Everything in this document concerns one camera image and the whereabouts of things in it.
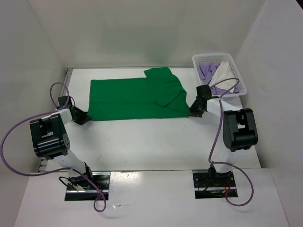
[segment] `robotic arm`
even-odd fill
[[[197,97],[189,109],[193,117],[202,117],[203,113],[210,112],[221,117],[219,97],[212,96],[208,85],[196,88]],[[233,153],[237,150],[247,150],[258,142],[258,133],[253,111],[249,108],[240,109],[221,100],[223,106],[223,141],[230,150],[222,157],[223,162],[234,163]],[[226,173],[230,166],[216,167],[217,172]]]
[[[62,107],[67,100],[67,96],[58,98],[59,107]],[[62,167],[75,168],[92,180],[92,172],[87,164],[80,161],[70,150],[70,141],[64,125],[74,121],[79,125],[84,125],[91,118],[87,112],[72,105],[69,100],[66,109],[59,110],[50,116],[30,122],[30,131],[35,154],[48,160],[58,163]],[[82,188],[89,188],[89,183],[72,169],[67,170],[69,180],[73,185]]]

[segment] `white laundry basket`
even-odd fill
[[[224,97],[235,97],[235,96],[242,96],[247,93],[247,88],[245,86],[245,83],[243,81],[243,78],[238,70],[238,67],[236,66],[235,61],[233,60],[232,56],[228,53],[204,53],[204,54],[196,54],[193,56],[193,64],[196,71],[196,76],[198,78],[198,81],[200,85],[203,85],[204,82],[200,79],[199,73],[198,73],[198,66],[199,64],[207,63],[207,62],[229,62],[229,65],[232,69],[232,72],[236,78],[239,79],[239,84],[237,85],[237,89],[239,90],[239,93],[235,94],[226,94]]]

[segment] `green shirt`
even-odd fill
[[[186,91],[169,68],[146,78],[92,80],[88,115],[93,121],[188,117]]]

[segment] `purple cable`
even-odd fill
[[[221,110],[221,111],[220,111],[219,128],[218,128],[216,137],[215,137],[215,139],[214,139],[213,146],[212,146],[211,151],[210,151],[210,153],[209,153],[208,162],[209,162],[210,164],[222,164],[222,165],[228,165],[228,166],[231,166],[231,167],[235,167],[236,169],[240,170],[240,171],[246,176],[246,178],[248,179],[248,181],[249,181],[249,183],[250,183],[250,186],[251,186],[251,195],[250,195],[250,198],[249,198],[245,203],[242,203],[242,204],[235,204],[235,203],[232,203],[232,202],[230,202],[230,201],[228,200],[227,195],[228,195],[230,192],[235,191],[234,189],[229,190],[229,191],[227,191],[227,192],[225,193],[225,199],[226,199],[226,201],[227,201],[229,204],[231,204],[231,205],[233,205],[233,206],[236,206],[236,207],[242,207],[242,206],[247,205],[247,204],[252,200],[252,198],[253,198],[253,196],[254,196],[254,186],[253,186],[253,184],[252,184],[252,182],[251,182],[251,179],[247,176],[247,174],[246,174],[241,168],[239,168],[239,167],[237,167],[237,166],[235,166],[235,165],[233,165],[233,164],[231,164],[231,163],[228,163],[228,162],[213,162],[213,161],[211,161],[212,155],[213,155],[213,152],[214,152],[214,148],[215,148],[215,146],[216,146],[216,144],[217,144],[217,141],[218,141],[218,138],[219,138],[219,135],[220,135],[220,131],[221,131],[221,128],[222,128],[222,123],[223,123],[223,105],[222,105],[221,98],[222,98],[227,92],[229,92],[229,91],[232,90],[234,87],[236,87],[236,86],[239,84],[240,81],[239,81],[238,78],[228,78],[228,79],[221,80],[220,82],[218,82],[218,83],[216,83],[216,84],[213,85],[213,86],[216,86],[217,84],[222,83],[222,82],[227,81],[227,80],[230,80],[230,79],[235,79],[235,80],[237,80],[237,83],[236,83],[234,86],[232,86],[230,89],[226,90],[226,91],[220,96],[220,98],[219,98],[219,104],[220,104],[220,110]]]
[[[53,83],[52,85],[51,85],[51,88],[50,88],[50,97],[51,97],[51,100],[52,100],[52,103],[56,106],[56,103],[54,102],[54,100],[53,100],[53,96],[52,96],[52,89],[53,89],[53,87],[54,87],[54,85],[56,85],[56,84],[60,84],[60,85],[62,85],[65,89],[66,89],[66,92],[67,92],[67,100],[66,100],[66,103],[64,104],[64,106],[61,108],[61,109],[64,109],[65,107],[66,107],[66,105],[68,104],[68,101],[69,101],[69,99],[70,99],[70,93],[69,93],[69,91],[68,91],[68,88],[66,87],[66,85],[65,84],[63,84],[63,83],[61,83],[61,82],[56,82],[56,83]],[[5,142],[5,140],[7,139],[7,137],[9,136],[9,134],[16,128],[16,127],[18,127],[19,125],[21,125],[22,123],[24,123],[24,122],[27,122],[27,121],[29,121],[29,120],[32,120],[32,119],[34,119],[34,118],[37,118],[37,117],[41,117],[41,116],[45,116],[45,115],[50,115],[50,114],[53,114],[53,113],[55,113],[56,111],[51,111],[51,112],[46,112],[46,113],[41,113],[41,114],[37,114],[37,115],[35,115],[35,116],[32,116],[32,117],[28,117],[28,118],[26,118],[26,119],[24,119],[24,120],[22,120],[22,121],[20,121],[20,122],[18,122],[18,123],[16,123],[13,127],[11,127],[8,131],[7,131],[7,133],[5,133],[5,135],[4,135],[4,137],[3,137],[3,139],[2,139],[2,141],[1,141],[1,144],[0,144],[0,157],[1,157],[1,160],[2,160],[2,162],[4,163],[4,165],[10,170],[10,171],[12,171],[12,172],[14,172],[14,173],[16,173],[16,174],[18,174],[18,175],[21,175],[21,176],[43,176],[43,175],[46,175],[46,174],[51,174],[51,173],[57,173],[57,172],[60,172],[60,171],[62,171],[62,170],[68,170],[68,169],[72,169],[72,168],[60,168],[60,169],[55,169],[55,170],[52,170],[52,171],[47,171],[47,172],[44,172],[44,173],[38,173],[38,174],[26,174],[26,173],[22,173],[22,172],[19,172],[18,170],[16,170],[16,169],[14,169],[13,167],[11,167],[9,164],[8,164],[8,162],[6,161],[6,159],[5,159],[5,157],[4,157],[4,155],[3,155],[3,147],[4,147],[4,142]],[[105,208],[106,208],[106,199],[105,199],[105,196],[104,196],[104,194],[103,194],[103,192],[89,179],[89,178],[87,178],[84,174],[82,174],[81,172],[79,172],[78,170],[76,170],[76,169],[72,169],[73,171],[75,171],[76,173],[78,173],[78,174],[80,174],[84,179],[86,179],[97,191],[98,191],[98,193],[100,193],[100,196],[98,196],[96,199],[95,199],[95,201],[94,201],[94,209],[95,209],[95,211],[97,211],[97,212],[103,212],[104,210],[105,210]],[[97,202],[97,200],[99,200],[100,198],[103,198],[103,201],[104,201],[104,208],[102,209],[102,210],[98,210],[97,208],[96,208],[96,202]]]

